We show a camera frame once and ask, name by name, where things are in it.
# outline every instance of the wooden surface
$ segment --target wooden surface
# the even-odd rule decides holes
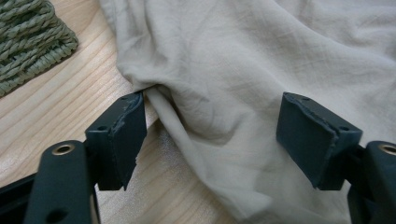
[[[0,187],[36,171],[47,147],[84,131],[131,92],[116,68],[115,38],[95,0],[53,0],[77,52],[0,99]],[[99,192],[103,223],[234,223],[197,179],[146,101],[148,137],[126,191]]]

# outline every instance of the green woven material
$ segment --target green woven material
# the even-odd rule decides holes
[[[71,55],[73,31],[47,0],[0,0],[0,97]]]

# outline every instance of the screw hole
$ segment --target screw hole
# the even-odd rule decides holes
[[[396,156],[396,147],[391,145],[380,145],[379,148],[384,152]]]
[[[349,131],[348,127],[340,126],[338,128],[341,129],[342,131]]]
[[[107,129],[107,126],[100,126],[100,127],[98,128],[99,131],[104,131],[104,130],[106,130],[106,129]]]
[[[67,217],[67,214],[67,211],[64,209],[55,209],[47,215],[46,220],[48,223],[58,223],[64,220]]]
[[[71,144],[62,145],[53,149],[52,154],[55,156],[62,156],[64,154],[71,152],[74,148],[75,146]]]

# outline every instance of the beige cloth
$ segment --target beige cloth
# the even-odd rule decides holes
[[[349,223],[276,142],[283,91],[396,142],[395,1],[101,0],[118,68],[246,223]]]

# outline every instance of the black plastic part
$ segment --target black plastic part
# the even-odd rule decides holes
[[[58,143],[42,154],[24,223],[99,223],[94,194],[84,145]]]
[[[396,223],[396,145],[375,141],[363,157],[365,173],[377,204],[370,223]]]
[[[362,131],[317,102],[284,92],[276,139],[314,188],[339,190],[347,155],[359,145]]]
[[[364,172],[365,164],[363,156],[366,153],[365,148],[358,146],[356,150],[347,155],[343,169],[345,179],[354,187],[354,190],[367,200],[373,201],[374,197],[371,192],[367,175]]]
[[[0,223],[23,222],[35,175],[28,175],[0,189]]]
[[[354,186],[347,194],[347,204],[352,224],[369,224],[376,210],[376,204],[363,197]]]
[[[85,132],[88,149],[98,156],[101,166],[100,190],[126,189],[131,179],[147,135],[143,102],[141,92],[121,97]]]

